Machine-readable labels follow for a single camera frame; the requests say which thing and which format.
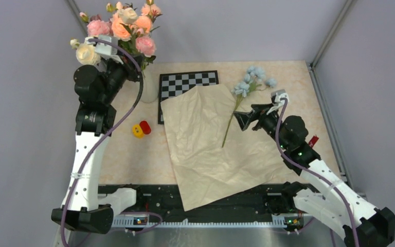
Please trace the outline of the pink rose stem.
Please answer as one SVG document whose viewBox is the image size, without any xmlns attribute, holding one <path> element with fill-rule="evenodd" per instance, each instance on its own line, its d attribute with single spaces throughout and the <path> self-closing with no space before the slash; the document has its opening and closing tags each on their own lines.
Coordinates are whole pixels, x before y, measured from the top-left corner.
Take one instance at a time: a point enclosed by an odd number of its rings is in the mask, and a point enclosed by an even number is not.
<svg viewBox="0 0 395 247">
<path fill-rule="evenodd" d="M 156 27 L 153 27 L 154 22 L 161 15 L 162 11 L 154 1 L 146 1 L 141 8 L 141 15 L 134 22 L 134 25 L 137 27 L 136 49 L 144 56 L 141 70 L 153 63 L 156 58 L 156 45 L 151 38 L 151 34 L 156 29 Z"/>
</svg>

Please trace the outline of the peach rosebud stem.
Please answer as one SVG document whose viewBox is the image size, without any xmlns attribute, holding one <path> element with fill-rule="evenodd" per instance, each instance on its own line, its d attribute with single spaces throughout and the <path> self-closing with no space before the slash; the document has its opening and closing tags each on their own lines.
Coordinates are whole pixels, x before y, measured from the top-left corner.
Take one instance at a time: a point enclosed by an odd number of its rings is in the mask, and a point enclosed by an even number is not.
<svg viewBox="0 0 395 247">
<path fill-rule="evenodd" d="M 129 28 L 137 19 L 138 15 L 133 8 L 123 5 L 121 2 L 117 2 L 111 18 L 111 31 L 113 36 L 122 41 L 129 41 L 131 34 L 127 31 L 126 27 Z"/>
</svg>

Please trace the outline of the pink blue flower bunch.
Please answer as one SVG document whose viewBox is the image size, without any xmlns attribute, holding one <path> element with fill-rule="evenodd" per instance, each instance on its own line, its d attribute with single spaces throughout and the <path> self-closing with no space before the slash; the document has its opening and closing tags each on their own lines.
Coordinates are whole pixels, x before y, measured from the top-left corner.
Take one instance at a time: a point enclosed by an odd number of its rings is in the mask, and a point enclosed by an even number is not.
<svg viewBox="0 0 395 247">
<path fill-rule="evenodd" d="M 249 66 L 242 81 L 231 90 L 232 94 L 235 96 L 236 102 L 224 134 L 221 146 L 222 148 L 224 148 L 226 143 L 228 131 L 234 117 L 234 111 L 238 109 L 243 99 L 249 96 L 252 92 L 263 91 L 264 89 L 260 89 L 261 86 L 275 88 L 277 86 L 277 80 L 273 77 L 267 79 L 265 70 L 263 68 L 253 65 Z"/>
</svg>

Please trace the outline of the dark red ribbon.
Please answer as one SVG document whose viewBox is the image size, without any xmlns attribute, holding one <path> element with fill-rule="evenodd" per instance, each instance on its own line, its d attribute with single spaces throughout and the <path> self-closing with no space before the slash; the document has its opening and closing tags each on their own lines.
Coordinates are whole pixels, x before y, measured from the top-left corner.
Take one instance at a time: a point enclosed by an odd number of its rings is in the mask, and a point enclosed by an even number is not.
<svg viewBox="0 0 395 247">
<path fill-rule="evenodd" d="M 313 147 L 316 145 L 316 143 L 318 142 L 318 140 L 319 140 L 319 137 L 318 137 L 317 135 L 314 135 L 314 136 L 310 139 L 310 141 L 308 142 L 308 145 L 309 145 L 311 148 L 313 148 Z"/>
</svg>

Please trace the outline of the orange paper bouquet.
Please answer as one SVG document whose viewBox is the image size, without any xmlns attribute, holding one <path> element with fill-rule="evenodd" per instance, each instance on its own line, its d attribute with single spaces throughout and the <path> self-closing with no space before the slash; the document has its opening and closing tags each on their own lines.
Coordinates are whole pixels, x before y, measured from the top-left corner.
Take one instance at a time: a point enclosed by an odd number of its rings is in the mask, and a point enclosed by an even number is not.
<svg viewBox="0 0 395 247">
<path fill-rule="evenodd" d="M 224 85 L 196 86 L 160 107 L 183 208 L 189 211 L 261 184 L 298 180 L 264 131 L 231 119 Z"/>
</svg>

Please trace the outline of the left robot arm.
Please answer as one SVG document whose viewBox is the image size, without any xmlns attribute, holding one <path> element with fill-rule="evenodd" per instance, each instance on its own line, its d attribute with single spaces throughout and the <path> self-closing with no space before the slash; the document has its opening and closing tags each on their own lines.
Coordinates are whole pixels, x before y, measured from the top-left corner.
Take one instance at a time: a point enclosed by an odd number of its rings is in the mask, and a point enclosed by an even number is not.
<svg viewBox="0 0 395 247">
<path fill-rule="evenodd" d="M 103 155 L 112 131 L 117 128 L 116 110 L 112 101 L 126 81 L 139 82 L 139 91 L 132 105 L 140 101 L 142 74 L 135 62 L 120 56 L 120 61 L 102 59 L 105 70 L 83 65 L 73 75 L 74 90 L 80 105 L 76 114 L 74 164 L 67 193 L 60 207 L 51 212 L 51 220 L 67 230 L 106 234 L 113 219 L 125 208 L 137 213 L 144 207 L 144 198 L 133 189 L 119 189 L 103 198 L 98 196 Z"/>
</svg>

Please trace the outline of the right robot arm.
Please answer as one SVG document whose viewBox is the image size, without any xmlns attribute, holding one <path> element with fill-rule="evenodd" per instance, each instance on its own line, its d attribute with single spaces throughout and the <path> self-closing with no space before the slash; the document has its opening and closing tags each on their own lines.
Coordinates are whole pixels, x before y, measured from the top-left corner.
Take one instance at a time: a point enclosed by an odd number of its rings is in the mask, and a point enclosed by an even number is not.
<svg viewBox="0 0 395 247">
<path fill-rule="evenodd" d="M 253 104 L 250 112 L 234 112 L 241 130 L 252 122 L 254 131 L 264 130 L 277 144 L 288 169 L 316 189 L 299 182 L 286 182 L 281 206 L 310 214 L 341 237 L 345 246 L 389 246 L 395 240 L 395 214 L 379 209 L 350 188 L 306 142 L 308 131 L 300 116 L 282 117 L 268 112 L 270 105 Z"/>
</svg>

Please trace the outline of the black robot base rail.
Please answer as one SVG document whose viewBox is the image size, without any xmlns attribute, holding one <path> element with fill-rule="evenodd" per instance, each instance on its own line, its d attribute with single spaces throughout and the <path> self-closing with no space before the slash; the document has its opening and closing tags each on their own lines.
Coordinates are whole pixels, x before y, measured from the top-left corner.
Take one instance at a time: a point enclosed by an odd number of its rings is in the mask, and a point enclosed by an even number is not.
<svg viewBox="0 0 395 247">
<path fill-rule="evenodd" d="M 219 199 L 198 208 L 185 211 L 176 185 L 127 185 L 137 192 L 136 204 L 130 212 L 151 212 L 160 215 L 165 224 L 209 223 L 212 225 L 240 225 L 242 223 L 278 223 L 301 226 L 305 213 L 295 209 L 282 194 L 289 184 L 264 184 L 252 189 Z"/>
</svg>

